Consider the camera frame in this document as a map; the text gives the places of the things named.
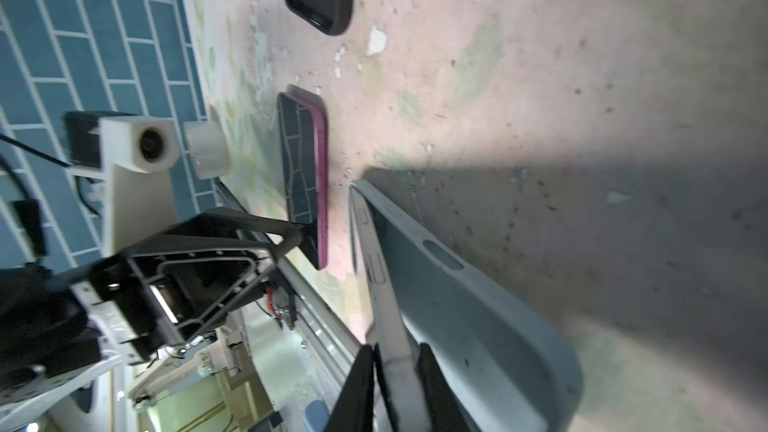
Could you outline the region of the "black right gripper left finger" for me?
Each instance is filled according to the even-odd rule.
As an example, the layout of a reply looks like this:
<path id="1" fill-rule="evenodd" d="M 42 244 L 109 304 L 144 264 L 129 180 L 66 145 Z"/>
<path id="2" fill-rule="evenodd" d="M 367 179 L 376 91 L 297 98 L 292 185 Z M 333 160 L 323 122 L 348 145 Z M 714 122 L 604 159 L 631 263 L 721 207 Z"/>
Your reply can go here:
<path id="1" fill-rule="evenodd" d="M 372 432 L 374 416 L 374 349 L 363 345 L 356 355 L 325 432 Z"/>

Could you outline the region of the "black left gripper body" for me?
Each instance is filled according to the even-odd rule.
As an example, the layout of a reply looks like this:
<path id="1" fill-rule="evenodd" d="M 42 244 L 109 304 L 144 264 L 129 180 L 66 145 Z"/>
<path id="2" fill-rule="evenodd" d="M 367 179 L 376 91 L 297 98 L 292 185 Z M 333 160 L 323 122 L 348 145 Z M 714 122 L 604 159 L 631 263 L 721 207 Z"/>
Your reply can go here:
<path id="1" fill-rule="evenodd" d="M 136 365 L 222 326 L 302 240 L 296 223 L 218 207 L 59 280 Z"/>

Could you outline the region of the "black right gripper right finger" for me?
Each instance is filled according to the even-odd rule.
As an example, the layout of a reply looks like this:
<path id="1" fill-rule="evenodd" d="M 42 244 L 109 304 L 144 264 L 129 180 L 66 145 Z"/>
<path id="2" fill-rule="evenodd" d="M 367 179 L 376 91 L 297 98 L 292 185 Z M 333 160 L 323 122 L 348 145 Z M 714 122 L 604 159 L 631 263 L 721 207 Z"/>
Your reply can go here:
<path id="1" fill-rule="evenodd" d="M 424 390 L 430 420 L 429 431 L 469 432 L 459 404 L 427 343 L 419 344 L 416 369 Z"/>

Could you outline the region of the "white phone black screen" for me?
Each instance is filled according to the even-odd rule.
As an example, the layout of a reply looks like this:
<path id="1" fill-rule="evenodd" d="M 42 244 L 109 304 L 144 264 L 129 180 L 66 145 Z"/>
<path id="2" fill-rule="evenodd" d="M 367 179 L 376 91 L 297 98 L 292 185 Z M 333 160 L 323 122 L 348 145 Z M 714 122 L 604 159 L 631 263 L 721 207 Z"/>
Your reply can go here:
<path id="1" fill-rule="evenodd" d="M 372 311 L 375 370 L 394 431 L 430 431 L 432 423 L 416 359 L 391 283 L 373 212 L 362 193 L 349 190 L 356 274 L 364 280 Z"/>

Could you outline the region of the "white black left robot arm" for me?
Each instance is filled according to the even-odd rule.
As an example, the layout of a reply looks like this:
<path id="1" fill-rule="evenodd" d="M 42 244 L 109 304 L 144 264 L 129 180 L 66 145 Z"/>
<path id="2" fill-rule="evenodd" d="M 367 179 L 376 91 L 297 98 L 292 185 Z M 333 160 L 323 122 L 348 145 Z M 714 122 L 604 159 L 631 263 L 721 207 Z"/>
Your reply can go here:
<path id="1" fill-rule="evenodd" d="M 297 224 L 219 207 L 65 273 L 3 270 L 2 429 L 23 427 L 23 406 L 77 378 L 148 363 L 223 326 L 302 239 Z"/>

